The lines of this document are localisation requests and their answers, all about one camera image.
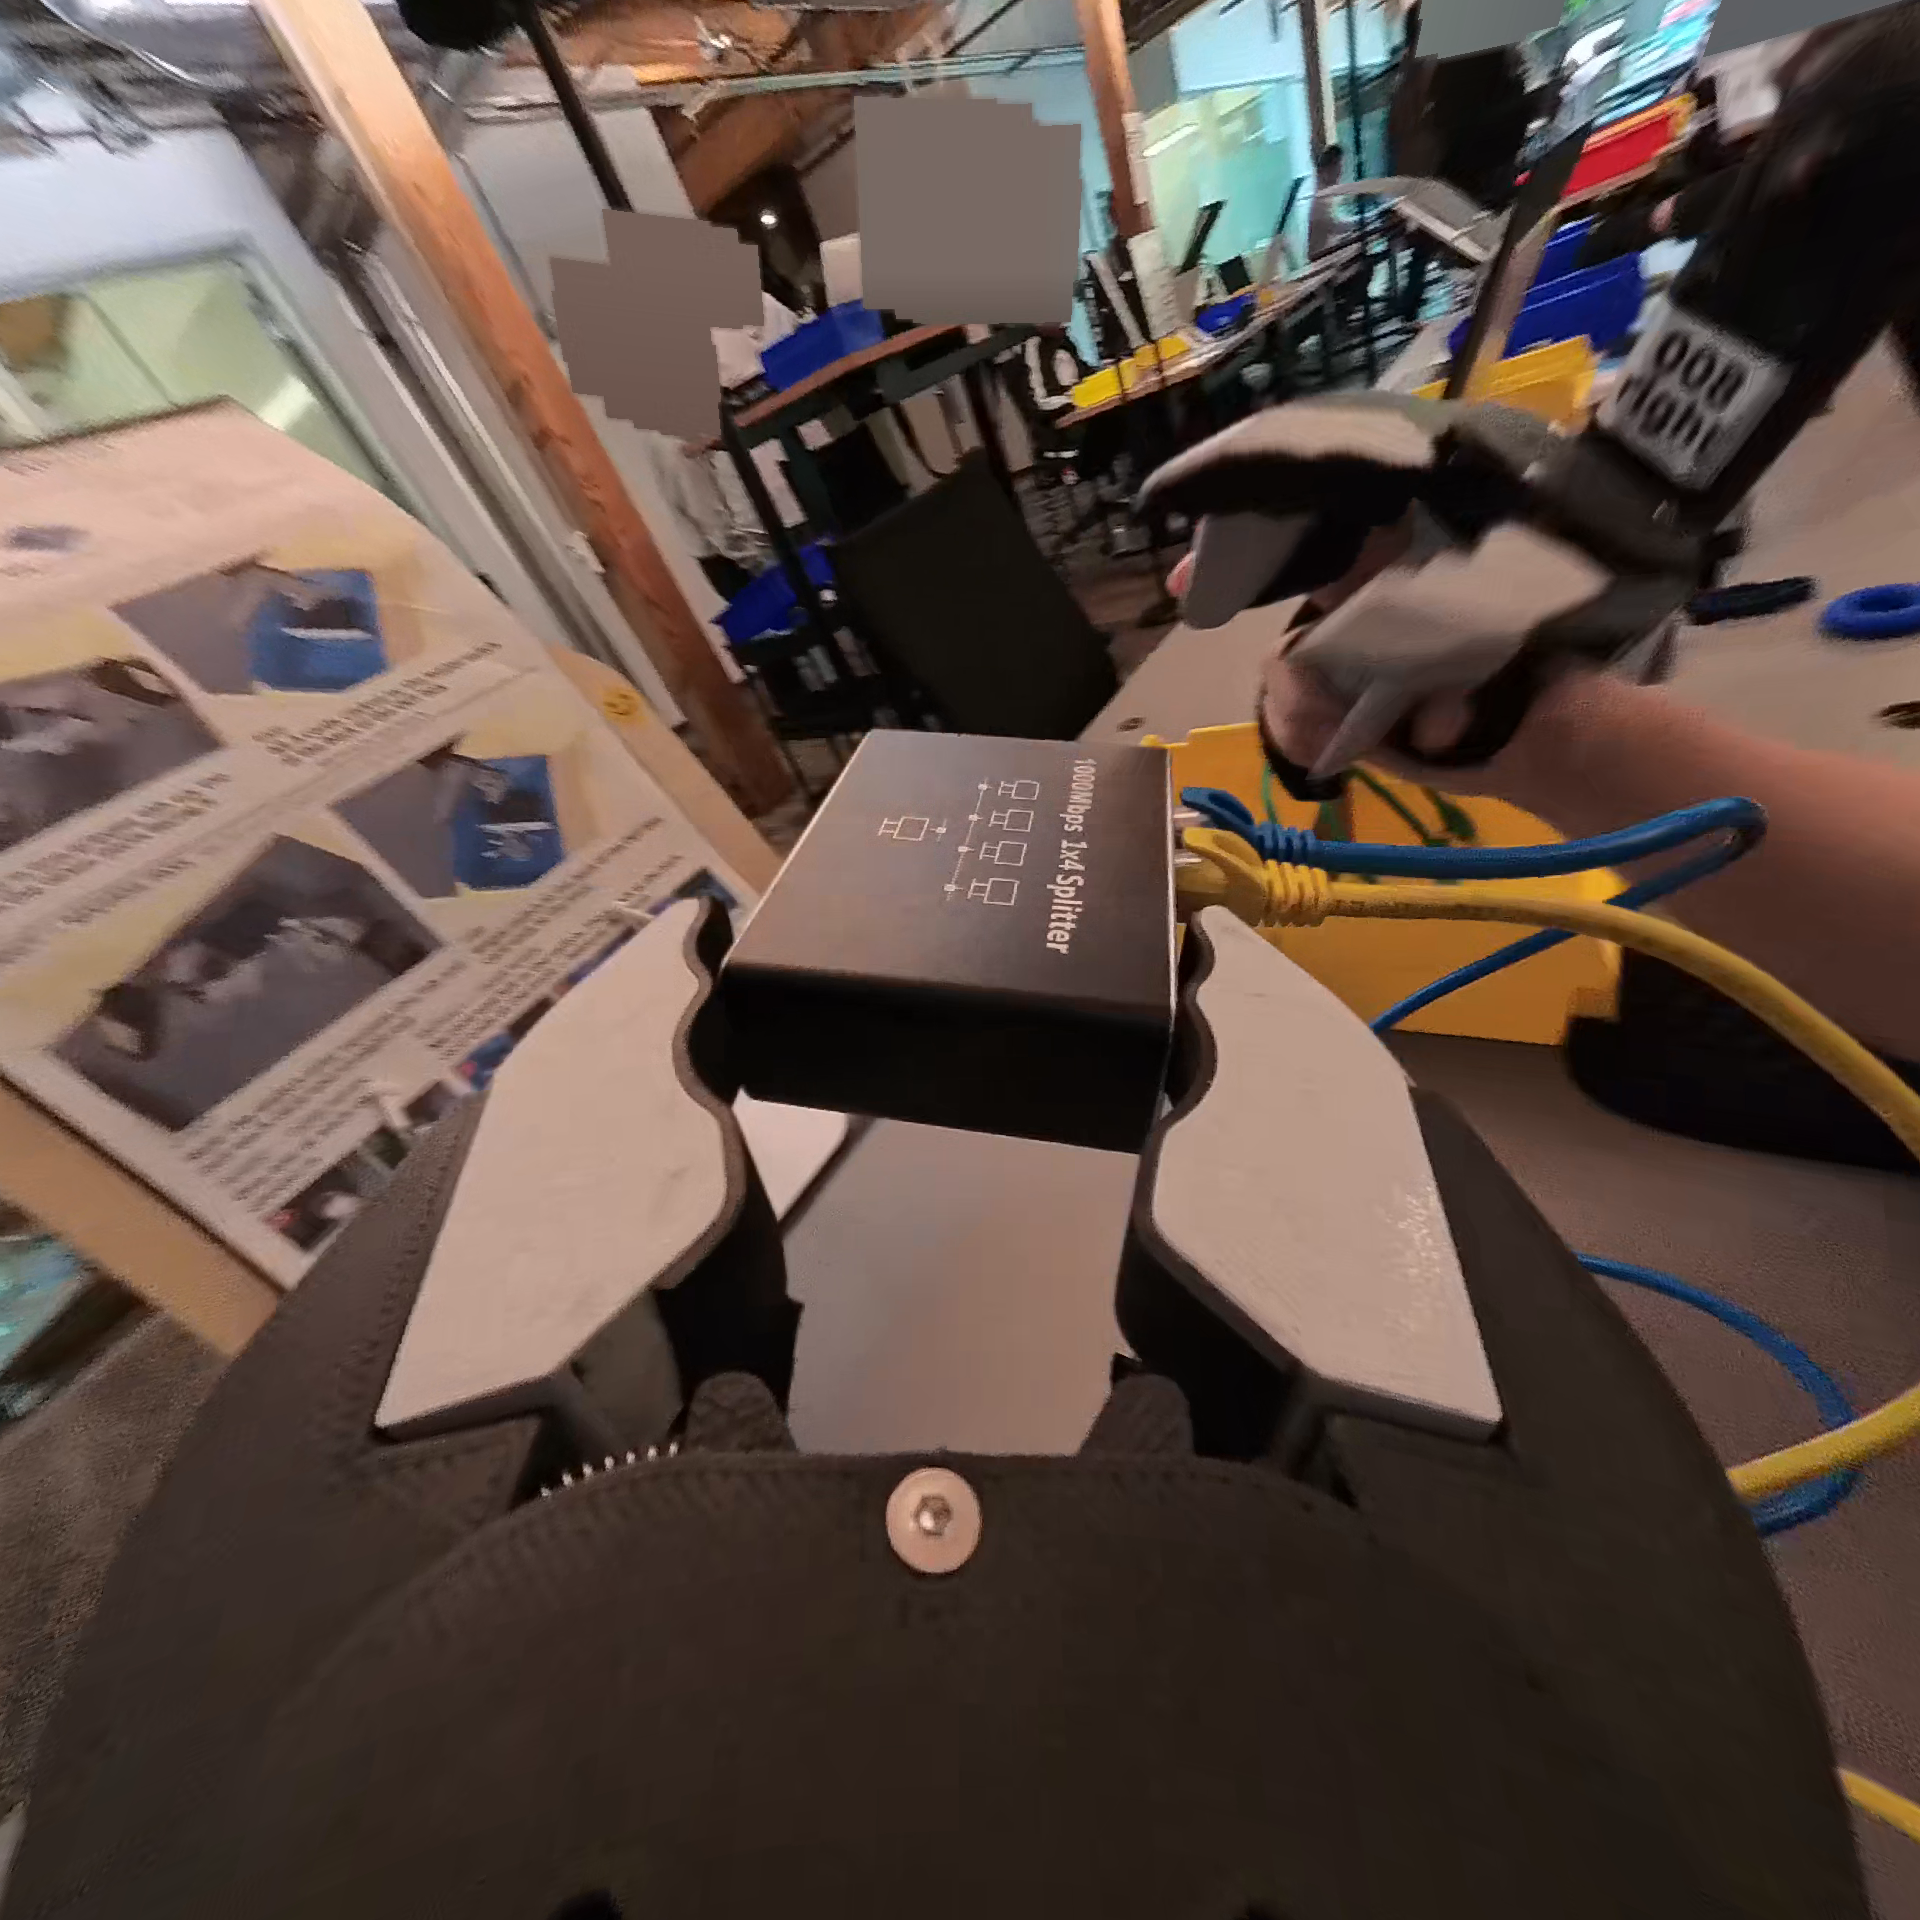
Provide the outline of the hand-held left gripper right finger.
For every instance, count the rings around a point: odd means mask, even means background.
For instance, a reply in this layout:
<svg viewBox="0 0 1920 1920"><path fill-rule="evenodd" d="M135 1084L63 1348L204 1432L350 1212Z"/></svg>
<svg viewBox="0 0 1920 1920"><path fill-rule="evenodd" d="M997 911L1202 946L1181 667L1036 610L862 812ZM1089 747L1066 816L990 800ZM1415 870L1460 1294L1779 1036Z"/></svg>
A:
<svg viewBox="0 0 1920 1920"><path fill-rule="evenodd" d="M1205 1454L1310 1454L1335 1414L1454 1443L1505 1424L1400 1061L1226 905L1188 922L1168 1111L1118 1323Z"/></svg>

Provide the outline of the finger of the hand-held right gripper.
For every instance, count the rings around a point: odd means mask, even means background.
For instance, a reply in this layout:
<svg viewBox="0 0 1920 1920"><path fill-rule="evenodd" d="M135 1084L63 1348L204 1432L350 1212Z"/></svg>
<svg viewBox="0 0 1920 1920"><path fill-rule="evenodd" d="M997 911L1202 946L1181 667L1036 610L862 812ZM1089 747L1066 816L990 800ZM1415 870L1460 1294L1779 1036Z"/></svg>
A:
<svg viewBox="0 0 1920 1920"><path fill-rule="evenodd" d="M1529 667L1540 633L1568 616L1583 616L1602 602L1619 577L1568 539L1550 537L1522 525L1496 527L1468 547L1438 547L1423 559L1400 559L1419 569L1438 562L1434 575L1440 585L1434 597L1460 606L1464 618L1486 618L1481 634L1493 634L1492 660L1440 664L1438 677L1460 677L1464 685L1496 679L1502 672L1522 668L1522 706L1540 677Z"/></svg>
<svg viewBox="0 0 1920 1920"><path fill-rule="evenodd" d="M1182 517L1188 627L1319 597L1384 563L1402 527L1484 534L1518 508L1518 456L1498 407L1410 396L1302 398L1205 438L1147 477L1139 512Z"/></svg>

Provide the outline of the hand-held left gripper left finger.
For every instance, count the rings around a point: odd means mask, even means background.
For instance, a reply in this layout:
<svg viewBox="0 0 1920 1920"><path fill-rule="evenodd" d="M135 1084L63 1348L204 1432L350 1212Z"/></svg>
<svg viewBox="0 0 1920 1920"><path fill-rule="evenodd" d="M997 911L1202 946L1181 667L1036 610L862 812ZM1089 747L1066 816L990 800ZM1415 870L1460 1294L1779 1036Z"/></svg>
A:
<svg viewBox="0 0 1920 1920"><path fill-rule="evenodd" d="M733 1109L729 946L717 899L642 920L382 1194L382 1440L528 1419L667 1449L733 1383L786 1424L799 1304Z"/></svg>

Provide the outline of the yellow plastic bin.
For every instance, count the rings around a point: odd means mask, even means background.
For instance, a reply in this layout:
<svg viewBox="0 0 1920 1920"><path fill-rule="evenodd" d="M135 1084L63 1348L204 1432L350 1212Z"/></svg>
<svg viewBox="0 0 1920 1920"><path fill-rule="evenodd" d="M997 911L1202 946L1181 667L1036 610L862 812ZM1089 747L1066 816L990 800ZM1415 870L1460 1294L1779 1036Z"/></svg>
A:
<svg viewBox="0 0 1920 1920"><path fill-rule="evenodd" d="M1457 797L1367 767L1348 780L1343 797L1302 803L1289 797L1265 767L1253 725L1202 727L1182 741L1140 733L1139 743L1170 747L1174 788L1234 793L1256 818L1307 826L1334 842L1522 847L1556 839L1552 826L1514 807ZM1522 926L1514 924L1430 920L1334 920L1313 930L1265 933L1365 1019L1385 1015L1415 991L1496 953L1519 936ZM1571 940L1405 1017L1400 1030L1556 1046L1573 1017L1602 1017L1614 1008L1618 972L1618 947Z"/></svg>

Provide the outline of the black ethernet splitter box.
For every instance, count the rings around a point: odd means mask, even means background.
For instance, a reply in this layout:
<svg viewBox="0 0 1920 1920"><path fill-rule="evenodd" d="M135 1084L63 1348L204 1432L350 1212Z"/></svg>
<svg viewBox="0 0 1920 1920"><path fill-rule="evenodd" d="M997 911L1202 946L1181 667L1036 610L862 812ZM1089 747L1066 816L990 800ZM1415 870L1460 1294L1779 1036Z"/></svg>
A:
<svg viewBox="0 0 1920 1920"><path fill-rule="evenodd" d="M1178 1017L1165 747L869 733L719 972L763 1101L1140 1153Z"/></svg>

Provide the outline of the person's right forearm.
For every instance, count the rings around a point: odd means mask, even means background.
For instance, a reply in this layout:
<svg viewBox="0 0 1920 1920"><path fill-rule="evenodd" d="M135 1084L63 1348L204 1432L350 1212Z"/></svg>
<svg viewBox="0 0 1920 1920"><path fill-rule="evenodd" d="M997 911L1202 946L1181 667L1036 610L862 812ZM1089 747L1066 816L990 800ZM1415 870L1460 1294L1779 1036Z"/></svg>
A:
<svg viewBox="0 0 1920 1920"><path fill-rule="evenodd" d="M1713 797L1768 812L1763 845L1687 888L1676 916L1918 1061L1914 772L1791 747L1662 688L1568 677L1477 776L1568 839Z"/></svg>

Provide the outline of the person's right hand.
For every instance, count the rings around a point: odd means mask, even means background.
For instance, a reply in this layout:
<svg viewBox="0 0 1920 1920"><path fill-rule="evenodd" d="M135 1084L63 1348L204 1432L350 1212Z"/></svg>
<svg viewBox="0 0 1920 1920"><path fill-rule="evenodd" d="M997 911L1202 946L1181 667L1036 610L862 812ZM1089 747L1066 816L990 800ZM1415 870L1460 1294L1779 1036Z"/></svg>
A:
<svg viewBox="0 0 1920 1920"><path fill-rule="evenodd" d="M1310 781L1378 767L1410 781L1461 793L1493 789L1484 763L1498 746L1473 746L1481 695L1493 683L1440 679L1440 664L1492 660L1486 618L1447 597L1438 562L1400 563L1400 530L1376 530L1357 563L1313 587L1265 659L1259 727L1272 767Z"/></svg>

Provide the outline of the small yellow storage bin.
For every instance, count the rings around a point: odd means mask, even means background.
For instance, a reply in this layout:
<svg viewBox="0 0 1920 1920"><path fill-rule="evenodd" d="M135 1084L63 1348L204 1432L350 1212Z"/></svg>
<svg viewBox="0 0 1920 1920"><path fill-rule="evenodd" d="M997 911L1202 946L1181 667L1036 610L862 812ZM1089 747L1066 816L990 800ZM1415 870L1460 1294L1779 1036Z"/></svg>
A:
<svg viewBox="0 0 1920 1920"><path fill-rule="evenodd" d="M1502 361L1486 359L1461 396L1502 404L1571 434L1592 418L1597 371L1597 348L1581 335Z"/></svg>

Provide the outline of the blue storage bin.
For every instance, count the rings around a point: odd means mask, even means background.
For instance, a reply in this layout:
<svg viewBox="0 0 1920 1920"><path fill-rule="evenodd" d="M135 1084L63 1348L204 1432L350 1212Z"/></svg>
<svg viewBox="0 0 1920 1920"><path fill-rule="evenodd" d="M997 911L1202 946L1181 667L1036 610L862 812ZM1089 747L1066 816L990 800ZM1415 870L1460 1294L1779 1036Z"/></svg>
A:
<svg viewBox="0 0 1920 1920"><path fill-rule="evenodd" d="M762 380L770 392L790 392L837 361L882 346L889 328L881 307L862 300L833 303L762 348Z"/></svg>
<svg viewBox="0 0 1920 1920"><path fill-rule="evenodd" d="M1614 351L1642 322L1646 300L1644 249L1618 253L1594 265L1573 265L1573 253L1552 253L1513 325L1510 351L1587 340L1597 353Z"/></svg>
<svg viewBox="0 0 1920 1920"><path fill-rule="evenodd" d="M837 583L833 572L833 546L807 539L799 547L799 562L803 563L803 575L808 577L816 601L823 606L836 606ZM729 646L742 647L770 634L789 634L800 618L800 596L790 585L789 575L773 563L727 597L717 623Z"/></svg>

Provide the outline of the black office chair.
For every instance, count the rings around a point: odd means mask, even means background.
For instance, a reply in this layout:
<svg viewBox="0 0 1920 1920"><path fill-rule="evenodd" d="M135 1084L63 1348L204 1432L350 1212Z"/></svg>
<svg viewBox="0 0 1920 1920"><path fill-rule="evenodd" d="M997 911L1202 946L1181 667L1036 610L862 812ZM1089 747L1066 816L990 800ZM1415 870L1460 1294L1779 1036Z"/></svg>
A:
<svg viewBox="0 0 1920 1920"><path fill-rule="evenodd" d="M833 542L850 627L945 733L1078 741L1118 692L1103 633L987 459Z"/></svg>

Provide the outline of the wooden post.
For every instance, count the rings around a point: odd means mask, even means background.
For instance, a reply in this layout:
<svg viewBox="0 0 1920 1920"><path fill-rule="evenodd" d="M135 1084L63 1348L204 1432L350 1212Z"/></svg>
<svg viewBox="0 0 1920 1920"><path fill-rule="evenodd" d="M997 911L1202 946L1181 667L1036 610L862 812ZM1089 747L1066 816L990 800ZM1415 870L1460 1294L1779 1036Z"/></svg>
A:
<svg viewBox="0 0 1920 1920"><path fill-rule="evenodd" d="M370 10L353 2L260 2L256 10L346 141L382 220L438 281L569 525L599 559L612 602L690 725L707 770L745 816L777 809L796 789L777 743L723 668L707 623L690 608Z"/></svg>

